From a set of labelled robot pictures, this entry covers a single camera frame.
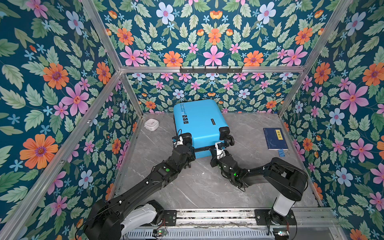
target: wall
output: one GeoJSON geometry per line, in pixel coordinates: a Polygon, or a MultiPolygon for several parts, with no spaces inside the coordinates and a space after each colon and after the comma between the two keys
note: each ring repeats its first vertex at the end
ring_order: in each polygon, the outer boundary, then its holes
{"type": "Polygon", "coordinates": [[[383,9],[381,0],[349,7],[284,115],[324,205],[353,240],[384,237],[383,9]]]}

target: pink flower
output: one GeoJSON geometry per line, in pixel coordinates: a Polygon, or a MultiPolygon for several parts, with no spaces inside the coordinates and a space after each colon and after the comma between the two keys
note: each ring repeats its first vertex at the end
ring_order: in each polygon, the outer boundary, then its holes
{"type": "Polygon", "coordinates": [[[383,114],[383,116],[384,116],[384,105],[381,104],[381,103],[379,103],[377,106],[378,106],[380,109],[379,109],[376,113],[377,113],[377,114],[383,114]]]}
{"type": "Polygon", "coordinates": [[[66,171],[62,171],[57,175],[56,179],[53,181],[53,183],[48,188],[48,195],[51,195],[53,193],[53,191],[55,190],[55,185],[56,185],[56,187],[63,187],[63,185],[64,185],[63,181],[60,179],[62,179],[66,174],[67,174],[66,171]]]}
{"type": "Polygon", "coordinates": [[[78,157],[79,156],[79,153],[77,151],[75,151],[75,150],[79,149],[79,147],[80,147],[80,144],[77,144],[76,147],[74,148],[72,154],[68,158],[68,160],[67,160],[68,162],[72,162],[72,159],[73,159],[72,156],[73,157],[78,157]]]}
{"type": "Polygon", "coordinates": [[[193,90],[196,90],[196,89],[200,89],[200,86],[201,84],[198,84],[197,81],[195,81],[195,83],[191,83],[191,89],[193,90]]]}
{"type": "Polygon", "coordinates": [[[164,87],[163,82],[157,81],[156,88],[159,88],[161,90],[161,89],[163,89],[163,87],[164,87]]]}
{"type": "Polygon", "coordinates": [[[342,92],[339,94],[341,99],[346,100],[341,103],[340,109],[346,109],[348,106],[350,106],[349,112],[354,115],[358,110],[356,104],[361,107],[368,105],[368,100],[366,98],[361,98],[361,96],[364,95],[367,90],[368,86],[364,86],[356,91],[356,85],[351,83],[348,86],[349,94],[347,92],[342,92]]]}
{"type": "Polygon", "coordinates": [[[111,108],[111,106],[109,106],[108,108],[106,108],[106,110],[107,110],[107,116],[111,118],[113,116],[113,109],[111,108]]]}
{"type": "Polygon", "coordinates": [[[149,56],[150,53],[147,53],[147,50],[140,50],[140,57],[143,57],[144,60],[147,60],[147,59],[151,59],[151,57],[149,56]]]}
{"type": "Polygon", "coordinates": [[[233,78],[237,79],[237,82],[240,82],[241,80],[245,80],[245,76],[248,75],[248,73],[236,73],[233,78]]]}
{"type": "Polygon", "coordinates": [[[70,87],[66,87],[65,90],[71,97],[63,97],[61,101],[67,106],[72,105],[70,109],[71,116],[76,115],[77,109],[84,114],[88,110],[88,104],[85,100],[89,98],[89,94],[81,93],[81,86],[78,83],[74,86],[74,91],[70,87]]]}
{"type": "Polygon", "coordinates": [[[219,58],[222,58],[224,56],[224,52],[217,52],[217,46],[213,45],[211,47],[211,53],[204,52],[204,57],[207,58],[204,65],[209,65],[212,63],[212,66],[216,63],[216,65],[221,65],[221,60],[219,58]]]}
{"type": "Polygon", "coordinates": [[[91,85],[88,83],[88,79],[84,79],[84,78],[81,78],[81,81],[79,81],[79,84],[81,86],[81,90],[86,90],[88,91],[88,87],[90,87],[91,85]]]}
{"type": "Polygon", "coordinates": [[[95,146],[95,144],[92,143],[92,141],[89,141],[89,142],[85,142],[85,147],[84,147],[84,151],[87,151],[87,155],[89,154],[89,152],[93,152],[93,147],[95,146]]]}
{"type": "Polygon", "coordinates": [[[68,106],[64,106],[62,102],[59,102],[59,105],[54,105],[53,108],[56,109],[56,112],[55,112],[55,115],[58,116],[60,115],[60,118],[63,119],[64,118],[64,115],[68,115],[68,111],[66,111],[68,109],[68,106]]]}
{"type": "Polygon", "coordinates": [[[303,154],[305,153],[305,149],[300,149],[300,145],[299,144],[296,144],[296,150],[297,150],[297,153],[299,154],[300,156],[300,159],[305,162],[305,157],[303,156],[303,154]]]}
{"type": "Polygon", "coordinates": [[[268,80],[265,80],[264,82],[261,82],[260,87],[263,89],[263,88],[267,88],[268,85],[269,85],[268,80]]]}
{"type": "Polygon", "coordinates": [[[332,146],[334,147],[333,151],[341,154],[341,151],[345,150],[345,147],[343,147],[343,144],[344,144],[344,141],[339,142],[339,140],[335,139],[335,143],[332,143],[332,146]]]}
{"type": "Polygon", "coordinates": [[[346,77],[345,79],[341,79],[341,83],[339,83],[338,87],[340,87],[340,90],[348,90],[348,85],[350,85],[352,82],[349,81],[349,77],[346,77]]]}
{"type": "Polygon", "coordinates": [[[351,152],[351,155],[352,156],[359,155],[360,162],[364,162],[365,157],[369,159],[373,159],[372,153],[368,152],[368,150],[371,150],[373,148],[373,145],[370,143],[367,143],[364,145],[364,140],[362,138],[359,138],[358,145],[355,142],[351,142],[351,147],[356,149],[351,152]]]}
{"type": "Polygon", "coordinates": [[[184,82],[188,82],[188,79],[191,79],[192,76],[189,75],[189,73],[177,73],[177,75],[179,75],[179,81],[184,81],[184,82]]]}
{"type": "Polygon", "coordinates": [[[139,66],[139,63],[143,64],[145,63],[144,60],[142,58],[139,58],[140,56],[140,51],[139,50],[134,50],[133,53],[132,53],[132,50],[130,47],[128,46],[125,46],[125,52],[121,52],[120,55],[124,58],[127,58],[127,60],[125,60],[125,64],[127,66],[130,66],[133,65],[135,67],[138,67],[139,66]]]}
{"type": "Polygon", "coordinates": [[[277,53],[277,58],[283,59],[285,56],[287,56],[288,50],[284,50],[284,48],[277,53]]]}
{"type": "Polygon", "coordinates": [[[308,78],[308,75],[305,77],[305,80],[303,80],[303,90],[305,89],[306,92],[308,92],[308,89],[312,86],[312,77],[308,78]]]}
{"type": "Polygon", "coordinates": [[[303,46],[300,45],[296,51],[293,51],[293,49],[288,50],[288,57],[284,58],[281,62],[282,63],[288,63],[287,66],[300,65],[302,57],[305,57],[308,52],[301,52],[303,50],[303,46]]]}
{"type": "Polygon", "coordinates": [[[311,172],[314,172],[314,169],[316,168],[316,166],[315,165],[313,165],[313,163],[310,163],[310,164],[308,164],[309,166],[308,166],[308,169],[311,171],[311,172]]]}
{"type": "Polygon", "coordinates": [[[382,163],[379,163],[379,166],[377,168],[379,170],[377,170],[375,168],[371,168],[371,173],[378,176],[378,177],[373,178],[373,182],[376,184],[380,184],[381,182],[383,182],[383,187],[384,187],[384,181],[383,181],[384,180],[384,165],[382,163]]]}
{"type": "Polygon", "coordinates": [[[48,11],[48,8],[41,4],[40,0],[29,0],[29,2],[26,2],[25,5],[33,10],[37,18],[39,18],[41,15],[43,18],[48,19],[47,14],[45,13],[48,11]]]}
{"type": "Polygon", "coordinates": [[[191,43],[191,45],[188,47],[188,49],[189,49],[189,53],[196,53],[196,51],[199,50],[197,48],[197,44],[193,45],[193,43],[191,43]]]}
{"type": "Polygon", "coordinates": [[[161,76],[160,76],[161,79],[166,79],[166,81],[168,82],[169,79],[173,79],[173,76],[172,76],[172,73],[161,73],[161,76]]]}
{"type": "Polygon", "coordinates": [[[224,89],[229,90],[230,88],[233,88],[233,83],[230,83],[229,81],[227,83],[224,83],[224,89]]]}
{"type": "Polygon", "coordinates": [[[319,87],[319,88],[315,87],[314,88],[314,91],[311,92],[311,96],[313,96],[312,101],[315,101],[315,100],[316,100],[316,102],[320,101],[320,97],[322,97],[324,95],[324,93],[321,92],[322,88],[323,87],[319,87]]]}
{"type": "Polygon", "coordinates": [[[260,78],[264,78],[264,73],[252,73],[252,79],[255,79],[256,81],[259,81],[260,78]]]}
{"type": "Polygon", "coordinates": [[[55,215],[57,213],[58,216],[61,215],[62,209],[67,208],[67,204],[65,203],[67,201],[67,197],[63,197],[61,199],[61,196],[57,197],[57,202],[53,202],[50,204],[50,207],[52,209],[51,216],[55,215]]]}
{"type": "Polygon", "coordinates": [[[229,51],[232,51],[232,54],[234,54],[234,53],[238,53],[239,49],[240,49],[239,44],[236,43],[231,45],[231,48],[229,49],[229,51]]]}
{"type": "Polygon", "coordinates": [[[377,210],[381,211],[384,208],[384,198],[381,198],[381,194],[377,192],[375,196],[373,193],[370,193],[369,196],[372,198],[369,200],[369,203],[376,204],[377,210]]]}
{"type": "Polygon", "coordinates": [[[311,116],[313,116],[314,118],[319,116],[319,108],[317,108],[316,106],[314,106],[312,109],[311,109],[311,116]]]}

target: floral wallpaper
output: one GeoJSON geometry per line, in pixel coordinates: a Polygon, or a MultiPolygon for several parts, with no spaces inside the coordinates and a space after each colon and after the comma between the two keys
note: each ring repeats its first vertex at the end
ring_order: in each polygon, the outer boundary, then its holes
{"type": "Polygon", "coordinates": [[[352,240],[384,238],[383,10],[382,0],[348,8],[284,115],[323,204],[352,240]]]}
{"type": "Polygon", "coordinates": [[[95,5],[126,66],[295,66],[306,61],[337,3],[111,0],[95,5]]]}

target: aluminum frame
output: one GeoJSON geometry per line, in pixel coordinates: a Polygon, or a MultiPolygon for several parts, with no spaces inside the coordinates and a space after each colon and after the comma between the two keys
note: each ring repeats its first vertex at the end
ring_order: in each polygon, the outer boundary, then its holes
{"type": "Polygon", "coordinates": [[[28,191],[28,194],[22,200],[14,214],[3,226],[0,231],[0,239],[14,240],[17,238],[19,232],[39,205],[40,200],[45,196],[48,191],[48,187],[56,179],[60,170],[63,168],[64,163],[67,161],[76,145],[83,137],[89,127],[89,123],[95,118],[96,114],[99,112],[100,108],[103,106],[106,99],[109,97],[110,92],[114,89],[120,78],[121,73],[116,72],[110,78],[107,85],[104,86],[96,100],[83,115],[80,122],[65,140],[59,151],[44,169],[43,173],[39,176],[32,188],[28,191]]]}
{"type": "Polygon", "coordinates": [[[353,2],[353,0],[340,0],[338,5],[335,8],[335,11],[332,13],[331,17],[328,20],[328,23],[324,27],[324,32],[319,37],[319,40],[317,41],[315,47],[312,49],[308,59],[306,60],[304,64],[304,71],[297,77],[295,83],[291,87],[291,90],[289,91],[287,97],[284,99],[284,103],[282,107],[280,108],[278,114],[280,117],[283,116],[285,111],[287,110],[289,104],[295,97],[297,91],[299,90],[301,84],[303,83],[303,80],[310,72],[312,66],[316,62],[317,58],[319,57],[321,51],[327,44],[331,34],[336,29],[337,25],[339,24],[341,18],[346,13],[347,8],[349,5],[353,2]]]}

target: blue flower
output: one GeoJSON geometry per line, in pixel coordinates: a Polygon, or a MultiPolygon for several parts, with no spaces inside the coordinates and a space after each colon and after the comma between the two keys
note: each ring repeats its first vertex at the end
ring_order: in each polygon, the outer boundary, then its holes
{"type": "Polygon", "coordinates": [[[43,112],[47,113],[47,116],[49,116],[49,114],[52,114],[52,110],[53,108],[50,108],[49,106],[47,106],[47,108],[43,109],[43,112]]]}
{"type": "Polygon", "coordinates": [[[210,21],[210,20],[209,20],[209,15],[207,15],[207,16],[204,15],[204,19],[203,19],[203,21],[205,21],[205,23],[209,22],[209,21],[210,21]]]}
{"type": "Polygon", "coordinates": [[[62,233],[61,234],[64,234],[64,235],[67,235],[67,233],[70,231],[70,226],[68,225],[68,226],[65,226],[64,227],[64,231],[62,231],[62,233]]]}
{"type": "Polygon", "coordinates": [[[175,17],[180,16],[180,11],[175,10],[175,12],[173,13],[173,15],[175,15],[175,17]]]}
{"type": "Polygon", "coordinates": [[[20,117],[16,117],[15,114],[12,114],[12,117],[8,117],[7,119],[12,121],[12,125],[15,124],[15,122],[20,123],[20,121],[18,120],[20,119],[20,117]]]}
{"type": "Polygon", "coordinates": [[[40,45],[37,43],[36,46],[38,47],[37,51],[40,51],[41,53],[44,53],[46,51],[46,49],[44,49],[44,45],[40,45]]]}
{"type": "Polygon", "coordinates": [[[118,18],[120,18],[120,20],[123,21],[123,20],[124,20],[124,15],[122,15],[121,13],[119,13],[118,18]]]}
{"type": "Polygon", "coordinates": [[[9,168],[15,168],[14,171],[17,172],[19,168],[23,168],[23,162],[24,161],[18,161],[17,159],[15,159],[15,164],[12,164],[11,166],[9,166],[9,168]]]}
{"type": "Polygon", "coordinates": [[[70,185],[70,183],[72,182],[72,180],[70,180],[70,178],[68,178],[67,180],[64,181],[65,185],[64,187],[68,187],[70,185]]]}
{"type": "Polygon", "coordinates": [[[49,127],[50,127],[49,125],[47,125],[47,126],[42,125],[41,128],[42,128],[43,130],[41,130],[40,133],[44,133],[44,134],[46,135],[47,132],[50,132],[50,131],[51,131],[51,129],[49,129],[49,127]]]}
{"type": "Polygon", "coordinates": [[[226,23],[228,21],[228,15],[223,15],[223,19],[221,19],[222,22],[226,23]]]}
{"type": "Polygon", "coordinates": [[[30,61],[32,60],[32,58],[33,58],[33,59],[36,59],[36,58],[34,57],[34,55],[35,55],[34,52],[29,53],[28,50],[25,50],[25,53],[26,53],[26,54],[24,55],[24,57],[29,58],[30,61]]]}
{"type": "Polygon", "coordinates": [[[109,15],[104,15],[106,21],[108,21],[108,23],[110,23],[112,21],[112,19],[110,18],[109,15]]]}

